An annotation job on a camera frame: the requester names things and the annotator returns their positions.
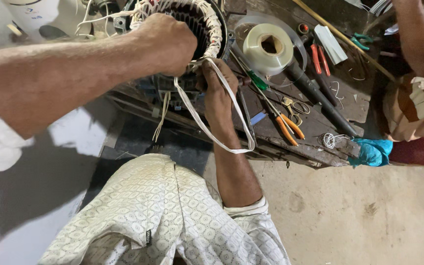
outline white patterned shirt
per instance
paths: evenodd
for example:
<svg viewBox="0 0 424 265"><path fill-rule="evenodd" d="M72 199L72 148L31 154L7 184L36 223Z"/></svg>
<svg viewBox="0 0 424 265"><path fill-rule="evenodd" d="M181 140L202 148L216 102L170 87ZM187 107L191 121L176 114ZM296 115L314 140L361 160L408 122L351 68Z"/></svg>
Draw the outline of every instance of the white patterned shirt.
<svg viewBox="0 0 424 265"><path fill-rule="evenodd" d="M0 119L0 170L26 144ZM224 208L205 179L160 154L115 172L39 264L172 264L175 253L187 264L290 264L264 197Z"/></svg>

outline man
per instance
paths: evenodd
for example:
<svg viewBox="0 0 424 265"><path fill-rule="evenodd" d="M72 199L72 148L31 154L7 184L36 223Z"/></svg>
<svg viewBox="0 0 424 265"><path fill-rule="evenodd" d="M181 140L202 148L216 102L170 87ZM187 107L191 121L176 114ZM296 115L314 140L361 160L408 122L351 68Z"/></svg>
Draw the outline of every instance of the man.
<svg viewBox="0 0 424 265"><path fill-rule="evenodd" d="M424 6L421 0L393 0L400 42L413 73L390 87L384 99L389 140L411 141L424 137Z"/></svg>
<svg viewBox="0 0 424 265"><path fill-rule="evenodd" d="M412 73L388 87L380 128L394 141L390 160L424 165L424 6L393 0L402 52Z"/></svg>
<svg viewBox="0 0 424 265"><path fill-rule="evenodd" d="M181 75L196 45L185 23L155 14L115 38L0 50L0 171L20 157L24 139L115 84L159 72ZM236 92L232 71L215 63ZM240 148L232 101L210 64L202 72L211 131ZM244 155L216 144L214 152L221 196L168 156L141 156L110 178L39 263L171 264L176 255L188 264L290 264Z"/></svg>

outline pliers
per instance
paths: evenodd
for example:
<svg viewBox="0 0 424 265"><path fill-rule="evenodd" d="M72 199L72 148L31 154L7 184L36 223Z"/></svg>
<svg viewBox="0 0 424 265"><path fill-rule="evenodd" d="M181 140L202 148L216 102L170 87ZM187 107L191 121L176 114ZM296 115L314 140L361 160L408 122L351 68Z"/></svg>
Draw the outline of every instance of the pliers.
<svg viewBox="0 0 424 265"><path fill-rule="evenodd" d="M322 69L320 68L321 60L323 68L325 69L325 74L327 76L330 76L330 69L328 68L327 59L325 58L325 54L323 52L323 46L319 42L318 37L315 33L313 33L312 45L310 45L310 48L312 49L313 64L315 65L315 70L317 71L317 74L321 75L322 73Z"/></svg>
<svg viewBox="0 0 424 265"><path fill-rule="evenodd" d="M273 117L274 120L278 123L279 128L281 129L284 136L286 136L286 139L291 142L293 146L298 146L299 144L295 141L295 139L291 136L289 133L289 130L287 129L286 125L284 123L287 123L289 127L291 128L291 133L293 134L292 130L299 136L300 139L305 139L304 134L299 129L297 125L293 121L291 121L289 118L286 117L286 115L282 114L281 112L275 113L272 108L268 105L266 102L267 112L270 115L270 117Z"/></svg>
<svg viewBox="0 0 424 265"><path fill-rule="evenodd" d="M365 40L368 43L374 42L371 39L371 37L364 34L359 34L359 33L353 33L351 35L348 35L347 33L343 33L343 34L345 34L346 37L348 37L348 39L350 39L355 45L357 45L358 47L360 47L362 50L365 50L365 51L368 51L369 47L362 45L361 42L359 42L359 40Z"/></svg>

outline sleeve cuff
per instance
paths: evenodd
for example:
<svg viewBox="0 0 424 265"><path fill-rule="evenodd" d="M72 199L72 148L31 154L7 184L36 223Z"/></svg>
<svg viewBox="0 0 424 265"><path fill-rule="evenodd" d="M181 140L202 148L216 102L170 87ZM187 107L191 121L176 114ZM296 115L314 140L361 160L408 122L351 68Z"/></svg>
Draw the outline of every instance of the sleeve cuff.
<svg viewBox="0 0 424 265"><path fill-rule="evenodd" d="M261 199L250 206L240 207L240 208L227 208L224 207L223 210L230 217L238 216L249 216L253 214L267 214L268 213L268 201L266 198L261 197Z"/></svg>

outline red-handled pliers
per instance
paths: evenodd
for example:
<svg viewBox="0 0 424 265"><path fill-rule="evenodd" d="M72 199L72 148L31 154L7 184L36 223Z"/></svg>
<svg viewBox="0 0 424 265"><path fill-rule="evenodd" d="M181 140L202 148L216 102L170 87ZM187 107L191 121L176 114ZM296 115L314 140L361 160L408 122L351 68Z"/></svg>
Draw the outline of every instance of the red-handled pliers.
<svg viewBox="0 0 424 265"><path fill-rule="evenodd" d="M323 64L323 69L325 69L325 74L327 76L330 76L330 69L328 68L327 59L325 58L325 54L323 52L323 46L319 45L315 39L316 39L316 36L314 34L314 40L312 45L310 45L310 48L312 48L312 57L313 57L313 64L315 65L315 70L317 71L317 74L321 75L322 73L322 69L320 68L320 60L321 60Z"/></svg>

